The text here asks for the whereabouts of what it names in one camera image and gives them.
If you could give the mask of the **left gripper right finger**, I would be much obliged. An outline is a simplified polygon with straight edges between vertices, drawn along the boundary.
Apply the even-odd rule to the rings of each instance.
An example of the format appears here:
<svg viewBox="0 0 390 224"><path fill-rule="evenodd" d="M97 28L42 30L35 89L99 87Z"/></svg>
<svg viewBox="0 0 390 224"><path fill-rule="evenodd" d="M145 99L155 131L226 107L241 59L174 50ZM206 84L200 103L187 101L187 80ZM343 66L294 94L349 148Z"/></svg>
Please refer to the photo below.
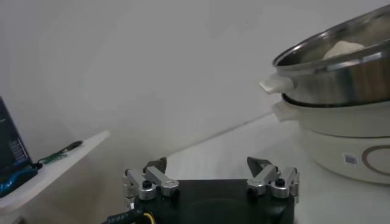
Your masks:
<svg viewBox="0 0 390 224"><path fill-rule="evenodd" d="M270 161L254 157L247 157L247 165L253 176L246 181L249 194L259 197L270 193L274 198L299 202L300 173L295 167L280 170Z"/></svg>

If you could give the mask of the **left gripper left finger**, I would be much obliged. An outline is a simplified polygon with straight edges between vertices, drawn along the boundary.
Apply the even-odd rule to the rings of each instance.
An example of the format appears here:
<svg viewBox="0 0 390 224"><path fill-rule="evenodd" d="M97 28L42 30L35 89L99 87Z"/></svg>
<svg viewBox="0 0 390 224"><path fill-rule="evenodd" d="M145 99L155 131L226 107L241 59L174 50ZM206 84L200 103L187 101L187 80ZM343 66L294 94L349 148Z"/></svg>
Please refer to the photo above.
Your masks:
<svg viewBox="0 0 390 224"><path fill-rule="evenodd" d="M123 198L131 201L138 197L142 201L150 201L157 198L159 192L162 197L177 198L180 195L178 180L165 175L166 158L149 162L140 171L126 169L122 175Z"/></svg>

